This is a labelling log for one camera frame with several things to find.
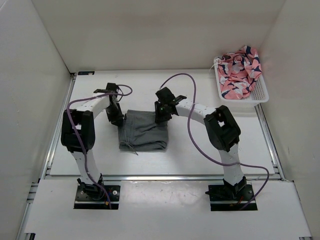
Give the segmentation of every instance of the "white wall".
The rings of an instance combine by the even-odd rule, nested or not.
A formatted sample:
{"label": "white wall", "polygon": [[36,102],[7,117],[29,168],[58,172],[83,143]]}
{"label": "white wall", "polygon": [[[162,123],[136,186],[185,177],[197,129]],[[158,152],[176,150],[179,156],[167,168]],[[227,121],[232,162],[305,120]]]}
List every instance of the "white wall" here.
{"label": "white wall", "polygon": [[320,1],[287,0],[260,56],[270,96],[263,110],[285,176],[294,180],[320,239]]}
{"label": "white wall", "polygon": [[208,69],[259,48],[285,0],[33,0],[71,72]]}
{"label": "white wall", "polygon": [[15,239],[70,75],[30,0],[0,0],[0,239]]}

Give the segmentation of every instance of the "drawstring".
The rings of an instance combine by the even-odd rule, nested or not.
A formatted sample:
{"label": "drawstring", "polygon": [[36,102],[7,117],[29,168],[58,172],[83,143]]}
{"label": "drawstring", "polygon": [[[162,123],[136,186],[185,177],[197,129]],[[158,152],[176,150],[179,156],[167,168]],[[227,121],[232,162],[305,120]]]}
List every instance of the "drawstring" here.
{"label": "drawstring", "polygon": [[139,156],[139,154],[135,150],[134,146],[130,142],[128,142],[128,141],[120,141],[120,144],[124,144],[124,145],[128,146],[129,149],[131,149],[137,156]]}
{"label": "drawstring", "polygon": [[210,69],[209,69],[209,72],[210,72],[210,70],[214,67],[214,66],[217,66],[218,64],[219,64],[219,60],[221,60],[220,58],[216,58],[214,61],[213,61],[213,65],[210,67]]}
{"label": "drawstring", "polygon": [[125,141],[120,141],[119,143],[128,146],[129,149],[131,149],[137,156],[139,156],[139,154],[135,150],[135,147],[129,142],[129,140],[127,138],[127,132],[126,131],[124,131],[124,139],[125,139]]}

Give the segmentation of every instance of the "folded gray pants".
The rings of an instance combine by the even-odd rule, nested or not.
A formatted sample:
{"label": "folded gray pants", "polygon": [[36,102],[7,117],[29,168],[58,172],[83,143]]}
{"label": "folded gray pants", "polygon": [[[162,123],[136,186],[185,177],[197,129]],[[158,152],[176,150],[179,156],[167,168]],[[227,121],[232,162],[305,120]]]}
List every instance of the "folded gray pants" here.
{"label": "folded gray pants", "polygon": [[168,144],[168,123],[155,123],[155,112],[128,110],[118,127],[120,150],[148,152],[164,150]]}

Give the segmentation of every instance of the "metal frame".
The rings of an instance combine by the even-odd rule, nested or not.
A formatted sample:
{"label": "metal frame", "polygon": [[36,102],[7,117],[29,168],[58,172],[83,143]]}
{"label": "metal frame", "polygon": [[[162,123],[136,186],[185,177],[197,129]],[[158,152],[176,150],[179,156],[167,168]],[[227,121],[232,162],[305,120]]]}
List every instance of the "metal frame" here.
{"label": "metal frame", "polygon": [[54,129],[54,133],[53,133],[52,140],[51,140],[51,143],[50,143],[50,147],[49,147],[48,153],[47,153],[45,161],[44,161],[44,166],[43,166],[43,169],[42,169],[42,172],[41,172],[40,179],[45,179],[47,168],[48,168],[48,166],[51,166],[52,160],[53,160],[55,152],[56,152],[58,140],[59,140],[59,137],[60,137],[60,129],[61,129],[61,124],[62,124],[62,115],[64,113],[64,110],[67,107],[67,104],[70,101],[70,97],[71,97],[72,91],[74,89],[74,85],[75,85],[75,81],[76,81],[77,75],[76,74],[72,74],[71,77],[72,78],[71,78],[71,81],[70,81],[70,84],[69,84],[69,88],[68,88],[68,91],[66,92],[66,96],[64,98],[64,102],[63,102],[63,105],[62,105],[60,113],[59,113],[59,118],[58,118],[58,121],[57,121],[57,123],[55,125],[55,129]]}
{"label": "metal frame", "polygon": [[261,126],[261,129],[263,132],[263,136],[264,136],[266,145],[269,149],[272,163],[277,166],[277,168],[279,170],[279,174],[281,176],[281,179],[286,181],[285,174],[284,174],[284,171],[281,167],[281,163],[280,163],[279,156],[278,156],[278,153],[276,150],[276,146],[275,146],[275,143],[274,143],[273,138],[271,136],[263,108],[262,108],[261,104],[258,104],[254,108],[255,108],[256,114],[258,116],[259,122],[260,122],[260,126]]}
{"label": "metal frame", "polygon": [[[68,91],[65,95],[64,98],[64,102],[59,114],[59,118],[58,121],[56,123],[55,129],[54,129],[54,133],[52,136],[52,141],[50,143],[49,149],[48,149],[48,153],[47,156],[45,158],[44,161],[44,167],[43,170],[41,172],[41,177],[40,179],[68,179],[68,178],[76,178],[77,176],[73,175],[73,176],[51,176],[50,175],[50,169],[53,163],[53,158],[55,155],[55,151],[56,151],[56,147],[58,145],[58,141],[60,138],[60,129],[61,129],[61,124],[62,124],[62,115],[63,112],[65,110],[65,108],[67,107],[67,104],[70,101],[72,92],[73,92],[73,88],[75,85],[75,81],[77,78],[77,74],[72,74],[71,75],[71,81],[70,81],[70,85],[68,88]],[[275,147],[275,144],[273,142],[268,124],[267,124],[267,120],[265,118],[262,106],[260,104],[258,104],[255,107],[255,111],[257,114],[257,117],[259,119],[260,122],[260,126],[263,132],[263,136],[265,139],[265,142],[267,144],[270,156],[271,156],[271,160],[273,163],[273,167],[274,167],[274,172],[275,174],[272,174],[270,176],[270,180],[273,181],[287,181],[285,179],[285,175],[283,172],[283,169],[281,167],[281,163],[279,160],[279,156]],[[257,181],[257,180],[265,180],[266,176],[263,175],[247,175],[247,180],[248,181]],[[103,179],[105,181],[214,181],[214,182],[222,182],[223,176],[222,175],[104,175]],[[33,185],[31,186],[30,189],[30,193],[28,197],[28,201],[26,204],[26,208],[24,211],[24,215],[18,230],[18,234],[16,237],[16,240],[25,240],[25,239],[29,239],[31,236],[30,234],[25,234],[23,235],[23,229],[25,228],[25,224],[27,223],[27,219],[28,219],[28,215],[29,212],[31,210],[31,204],[33,202],[33,198],[35,197],[35,191],[36,191],[37,186]]]}

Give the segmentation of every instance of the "pink patterned cloth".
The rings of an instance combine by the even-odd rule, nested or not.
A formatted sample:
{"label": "pink patterned cloth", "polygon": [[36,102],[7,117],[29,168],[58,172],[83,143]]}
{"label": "pink patterned cloth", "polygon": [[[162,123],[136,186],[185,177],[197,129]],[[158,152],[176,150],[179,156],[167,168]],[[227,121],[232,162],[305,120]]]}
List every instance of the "pink patterned cloth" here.
{"label": "pink patterned cloth", "polygon": [[225,99],[242,99],[254,90],[262,74],[258,52],[244,46],[237,52],[229,52],[217,60],[221,95]]}

